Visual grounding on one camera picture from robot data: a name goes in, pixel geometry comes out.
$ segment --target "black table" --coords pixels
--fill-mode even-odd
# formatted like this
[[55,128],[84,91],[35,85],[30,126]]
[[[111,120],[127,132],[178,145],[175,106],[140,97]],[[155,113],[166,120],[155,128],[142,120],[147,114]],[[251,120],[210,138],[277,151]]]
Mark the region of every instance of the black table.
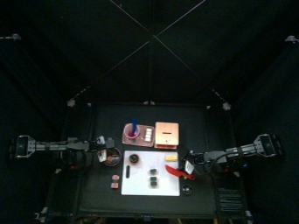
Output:
[[[63,139],[79,137],[95,140],[96,137],[114,137],[116,147],[124,151],[156,151],[154,148],[122,144],[126,123],[132,117],[139,124],[155,126],[155,122],[179,123],[179,157],[188,150],[196,152],[223,151],[235,147],[230,112],[222,106],[203,107],[198,105],[128,105],[96,104],[70,109]],[[123,160],[115,167],[107,167],[96,155],[88,155],[90,169],[79,175],[59,173],[54,175],[48,199],[48,221],[54,217],[67,217],[72,221],[79,217],[135,217],[212,219],[220,214],[220,192],[226,183],[243,193],[239,179],[230,177],[215,180],[196,167],[195,180],[180,178],[192,187],[191,195],[180,196],[135,196],[122,195]],[[120,176],[119,189],[111,189],[111,177]]]

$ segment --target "black wall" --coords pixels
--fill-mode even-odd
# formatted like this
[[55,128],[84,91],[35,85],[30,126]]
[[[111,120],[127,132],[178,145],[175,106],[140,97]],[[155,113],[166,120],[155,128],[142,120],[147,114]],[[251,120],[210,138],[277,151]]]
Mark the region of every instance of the black wall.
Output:
[[299,223],[299,45],[290,44],[250,90],[234,112],[239,144],[259,134],[281,137],[285,158],[255,158],[246,172],[247,199],[258,223]]

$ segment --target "black curtain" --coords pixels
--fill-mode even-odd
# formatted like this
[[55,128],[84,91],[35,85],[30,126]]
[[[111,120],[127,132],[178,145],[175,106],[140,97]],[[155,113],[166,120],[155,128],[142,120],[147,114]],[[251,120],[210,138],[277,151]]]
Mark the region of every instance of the black curtain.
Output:
[[32,156],[10,161],[8,147],[19,135],[60,139],[67,102],[11,39],[0,39],[0,102],[0,223],[31,223],[44,206],[50,160]]
[[239,144],[259,134],[281,137],[285,157],[252,158],[246,172],[247,199],[258,223],[299,223],[299,45],[290,43],[242,95],[234,110]]

